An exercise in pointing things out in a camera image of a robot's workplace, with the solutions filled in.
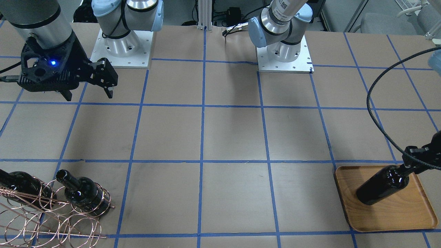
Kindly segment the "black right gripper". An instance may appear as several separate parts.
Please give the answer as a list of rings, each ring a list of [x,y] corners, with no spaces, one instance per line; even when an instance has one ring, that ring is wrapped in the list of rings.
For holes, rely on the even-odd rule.
[[[43,49],[30,33],[21,52],[19,86],[30,92],[57,91],[71,102],[72,90],[88,81],[104,89],[109,99],[118,84],[118,74],[107,58],[92,62],[75,33],[56,47]]]

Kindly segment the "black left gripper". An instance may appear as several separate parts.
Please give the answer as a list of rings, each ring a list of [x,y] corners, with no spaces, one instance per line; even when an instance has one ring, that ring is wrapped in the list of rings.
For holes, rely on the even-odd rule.
[[[424,165],[427,163],[430,168],[441,170],[441,130],[436,132],[430,143],[418,148],[417,146],[407,146],[402,156],[404,165],[411,165],[414,174],[420,174],[429,170]]]

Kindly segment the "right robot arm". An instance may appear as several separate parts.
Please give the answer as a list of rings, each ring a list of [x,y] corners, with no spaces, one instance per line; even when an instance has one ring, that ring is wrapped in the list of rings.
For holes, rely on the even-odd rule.
[[[91,58],[57,0],[2,0],[1,14],[23,37],[21,73],[1,77],[28,92],[58,92],[71,101],[71,91],[79,83],[101,87],[113,97],[118,84],[115,67],[148,66],[152,41],[146,33],[161,30],[164,20],[162,0],[93,0],[93,15],[100,25]]]

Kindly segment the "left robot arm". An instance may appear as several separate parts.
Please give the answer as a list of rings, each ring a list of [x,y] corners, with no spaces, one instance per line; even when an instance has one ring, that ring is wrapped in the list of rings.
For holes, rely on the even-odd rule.
[[[437,72],[438,75],[440,75],[440,50],[424,50],[422,52],[411,55],[409,59],[415,58],[427,52],[434,52],[432,55],[430,55],[430,58],[428,59],[428,65],[432,68],[433,71]],[[438,129],[438,127],[434,123],[430,113],[428,113],[428,116],[437,131],[433,135],[432,140],[430,141],[430,143],[422,146],[422,148],[406,149],[407,151],[410,151],[410,154],[416,159],[416,161],[412,161],[411,164],[416,175],[430,169],[440,170],[440,129]]]

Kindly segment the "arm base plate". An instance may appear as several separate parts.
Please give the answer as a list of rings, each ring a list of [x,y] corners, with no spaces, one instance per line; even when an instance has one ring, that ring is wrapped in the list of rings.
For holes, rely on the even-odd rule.
[[[256,48],[256,55],[260,72],[309,74],[315,72],[305,36],[295,45],[278,42]]]
[[[149,69],[155,32],[132,30],[126,37],[102,37],[102,30],[93,47],[91,61],[107,58],[115,69]]]

